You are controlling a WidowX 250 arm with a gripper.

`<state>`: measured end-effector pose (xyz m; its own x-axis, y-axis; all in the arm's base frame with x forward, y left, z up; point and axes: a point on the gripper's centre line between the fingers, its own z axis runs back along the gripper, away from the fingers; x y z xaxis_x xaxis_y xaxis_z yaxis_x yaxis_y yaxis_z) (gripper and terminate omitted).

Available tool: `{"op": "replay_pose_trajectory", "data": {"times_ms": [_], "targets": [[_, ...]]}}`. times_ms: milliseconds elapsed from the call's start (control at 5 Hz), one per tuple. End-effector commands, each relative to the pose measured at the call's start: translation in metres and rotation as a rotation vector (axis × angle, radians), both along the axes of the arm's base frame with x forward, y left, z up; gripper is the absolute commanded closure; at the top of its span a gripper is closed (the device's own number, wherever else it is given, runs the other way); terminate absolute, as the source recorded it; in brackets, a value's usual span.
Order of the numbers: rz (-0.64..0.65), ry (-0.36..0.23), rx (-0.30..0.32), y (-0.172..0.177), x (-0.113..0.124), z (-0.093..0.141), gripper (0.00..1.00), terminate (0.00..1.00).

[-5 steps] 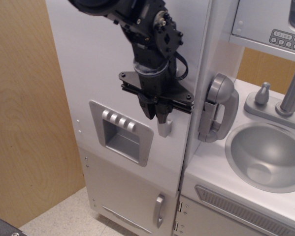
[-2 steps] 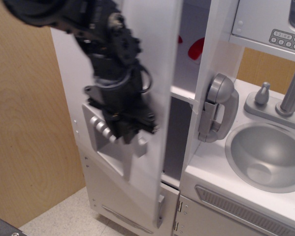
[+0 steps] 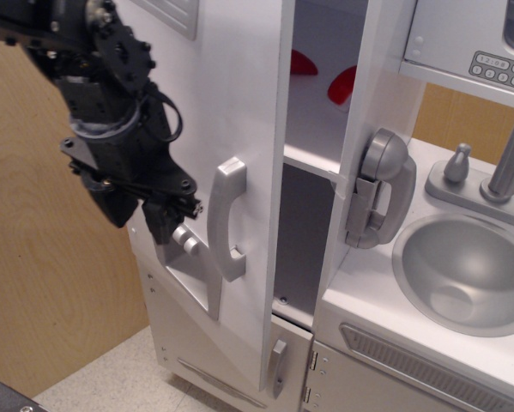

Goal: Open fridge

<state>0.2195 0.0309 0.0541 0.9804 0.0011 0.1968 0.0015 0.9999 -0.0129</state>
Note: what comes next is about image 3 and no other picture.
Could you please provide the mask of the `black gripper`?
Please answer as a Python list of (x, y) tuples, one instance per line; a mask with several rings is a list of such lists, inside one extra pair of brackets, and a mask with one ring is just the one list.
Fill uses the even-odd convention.
[(156, 245), (168, 244), (185, 217), (201, 211), (196, 182), (169, 154), (171, 130), (162, 109), (141, 109), (119, 124), (73, 120), (60, 149), (90, 197), (115, 227), (142, 211)]

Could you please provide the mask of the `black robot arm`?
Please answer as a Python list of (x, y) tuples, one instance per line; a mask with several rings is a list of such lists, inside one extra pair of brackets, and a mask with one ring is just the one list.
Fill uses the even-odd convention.
[(59, 90), (73, 135), (60, 148), (106, 218), (122, 227), (140, 209), (155, 243), (197, 217), (197, 185), (172, 159), (183, 129), (150, 79), (151, 47), (112, 1), (0, 1), (0, 41), (19, 45)]

